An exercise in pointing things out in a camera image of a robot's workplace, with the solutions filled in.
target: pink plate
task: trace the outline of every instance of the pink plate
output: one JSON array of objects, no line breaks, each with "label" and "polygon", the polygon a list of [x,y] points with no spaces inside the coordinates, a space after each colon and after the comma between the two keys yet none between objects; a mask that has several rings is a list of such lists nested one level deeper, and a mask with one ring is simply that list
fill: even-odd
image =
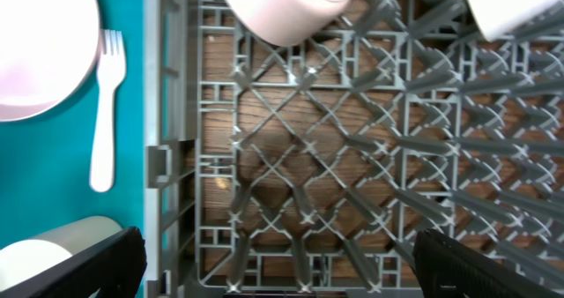
[{"label": "pink plate", "polygon": [[96,0],[0,0],[0,21],[0,121],[54,107],[95,63]]}]

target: teal tray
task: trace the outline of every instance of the teal tray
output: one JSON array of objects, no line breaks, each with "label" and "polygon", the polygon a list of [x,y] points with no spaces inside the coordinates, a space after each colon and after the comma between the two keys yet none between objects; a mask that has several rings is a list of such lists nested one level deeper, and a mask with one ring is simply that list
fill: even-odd
[{"label": "teal tray", "polygon": [[127,77],[116,95],[115,185],[88,184],[98,101],[95,74],[34,118],[0,123],[0,248],[91,215],[143,227],[143,0],[98,0],[103,28],[120,30]]}]

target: white plastic fork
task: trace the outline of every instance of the white plastic fork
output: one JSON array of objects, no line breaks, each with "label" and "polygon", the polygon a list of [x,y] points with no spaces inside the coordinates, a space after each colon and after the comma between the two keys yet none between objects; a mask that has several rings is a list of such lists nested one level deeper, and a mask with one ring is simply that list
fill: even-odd
[{"label": "white plastic fork", "polygon": [[97,192],[106,192],[114,185],[114,97],[115,90],[125,78],[125,71],[122,33],[104,30],[96,71],[100,97],[90,163],[90,186]]}]

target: dishwasher rack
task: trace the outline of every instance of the dishwasher rack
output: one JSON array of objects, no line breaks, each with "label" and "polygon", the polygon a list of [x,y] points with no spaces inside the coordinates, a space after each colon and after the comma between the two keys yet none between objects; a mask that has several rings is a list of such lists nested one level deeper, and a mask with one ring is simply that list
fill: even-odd
[{"label": "dishwasher rack", "polygon": [[[343,15],[301,45],[278,48],[255,37],[237,20],[227,24],[225,16],[233,12],[224,0],[145,0],[145,234],[149,257],[145,292],[149,296],[176,296],[178,286],[202,296],[263,290],[421,296],[416,283],[404,281],[402,265],[413,265],[414,236],[425,228],[457,240],[467,235],[487,237],[486,256],[564,293],[564,272],[554,266],[564,259],[564,189],[558,178],[562,170],[558,158],[564,157],[559,132],[564,2],[485,47],[464,0],[364,1],[368,7],[358,19]],[[427,10],[418,15],[418,6]],[[204,23],[204,18],[211,21]],[[203,77],[204,39],[210,35],[233,37],[230,81]],[[329,46],[326,41],[338,44]],[[430,41],[439,41],[441,47],[431,46]],[[267,50],[269,56],[258,65],[253,63],[251,46]],[[361,49],[377,63],[370,71],[360,72]],[[312,50],[323,59],[316,65],[309,65],[305,57]],[[421,72],[416,72],[416,63],[422,66]],[[272,67],[282,69],[283,81],[261,82],[260,77]],[[337,73],[338,83],[320,79],[328,68]],[[258,88],[292,91],[273,106]],[[204,99],[204,89],[212,90],[212,99]],[[232,99],[222,98],[224,89],[233,93]],[[333,105],[315,96],[315,90],[327,89],[342,91]],[[379,92],[394,95],[389,101],[373,101],[370,95]],[[269,111],[250,131],[238,124],[239,100],[246,93],[256,96]],[[295,130],[280,114],[298,94],[320,114],[319,122],[306,131]],[[476,100],[482,94],[489,94],[488,103]],[[344,127],[336,114],[348,98],[370,112],[365,125],[355,132]],[[520,109],[522,119],[507,130],[504,115],[510,102]],[[424,112],[423,120],[410,120],[414,107]],[[233,116],[230,153],[204,151],[202,119],[208,112]],[[293,139],[274,159],[255,142],[272,118],[279,119]],[[329,157],[320,154],[309,136],[325,122],[344,141]],[[368,136],[375,125],[384,127],[393,139]],[[428,130],[438,130],[441,135],[429,136]],[[474,136],[475,131],[482,137]],[[531,131],[540,134],[540,140],[527,137]],[[196,150],[195,160],[186,161],[192,149]],[[362,156],[369,169],[354,184],[343,181],[335,171],[351,150]],[[263,166],[263,172],[250,181],[238,176],[240,155],[249,151]],[[281,171],[283,161],[295,152],[307,155],[317,167],[302,183]],[[412,175],[408,174],[408,160],[421,165]],[[510,181],[501,179],[504,160],[518,174]],[[267,175],[277,176],[291,191],[275,207],[253,192]],[[343,194],[335,204],[318,209],[308,196],[308,186],[326,177]],[[204,219],[204,178],[231,183],[227,223]],[[372,181],[393,188],[385,203],[377,204],[362,191]],[[418,190],[419,184],[429,182],[440,189]],[[194,184],[194,196],[182,197],[190,184]],[[480,197],[470,193],[468,187],[477,184],[494,194]],[[536,196],[519,192],[525,185],[533,187]],[[260,214],[260,221],[252,222],[251,229],[241,227],[248,223],[249,205]],[[290,205],[301,218],[299,233],[281,219]],[[345,205],[364,220],[362,228],[348,235],[334,225]],[[407,211],[421,216],[409,228],[405,227]],[[461,212],[466,214],[465,222],[459,221]],[[269,229],[283,235],[287,244],[255,245],[254,238]],[[338,246],[308,246],[308,238],[321,233],[334,234]],[[359,245],[363,235],[379,233],[390,239],[385,250]],[[514,243],[520,236],[534,241],[527,249],[520,248]],[[202,263],[207,250],[226,251],[209,270]],[[268,257],[290,257],[293,278],[263,275],[261,268]],[[333,262],[343,257],[351,262],[357,278],[333,277]],[[228,272],[219,273],[228,264]]]}]

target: cup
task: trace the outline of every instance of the cup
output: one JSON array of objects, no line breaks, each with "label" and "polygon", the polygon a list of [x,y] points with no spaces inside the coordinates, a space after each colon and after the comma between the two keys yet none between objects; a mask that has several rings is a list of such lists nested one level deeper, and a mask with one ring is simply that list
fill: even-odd
[{"label": "cup", "polygon": [[351,0],[226,0],[258,37],[288,47],[329,24]]},{"label": "cup", "polygon": [[0,250],[0,292],[121,230],[110,218],[92,216],[8,245]]},{"label": "cup", "polygon": [[468,0],[479,30],[494,41],[554,6],[559,0]]}]

